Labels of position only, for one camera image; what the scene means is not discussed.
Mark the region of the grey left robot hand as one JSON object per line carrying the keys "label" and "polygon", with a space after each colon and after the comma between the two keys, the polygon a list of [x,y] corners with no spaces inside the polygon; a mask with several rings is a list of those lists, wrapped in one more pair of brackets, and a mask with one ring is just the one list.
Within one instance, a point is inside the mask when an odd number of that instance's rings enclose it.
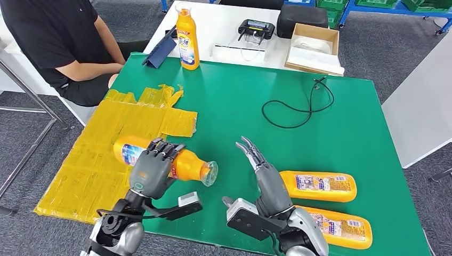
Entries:
{"label": "grey left robot hand", "polygon": [[170,177],[172,164],[185,148],[183,143],[171,143],[163,138],[151,141],[132,168],[130,191],[142,197],[160,199],[175,181]]}

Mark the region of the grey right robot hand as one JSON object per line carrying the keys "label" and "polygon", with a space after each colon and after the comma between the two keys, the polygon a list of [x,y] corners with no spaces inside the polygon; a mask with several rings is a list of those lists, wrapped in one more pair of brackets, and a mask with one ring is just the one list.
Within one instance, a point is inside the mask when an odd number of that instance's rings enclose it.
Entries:
{"label": "grey right robot hand", "polygon": [[260,196],[255,204],[259,214],[275,217],[291,210],[294,205],[279,171],[265,159],[250,139],[242,136],[241,140],[243,143],[236,142],[235,145],[248,158],[256,175]]}

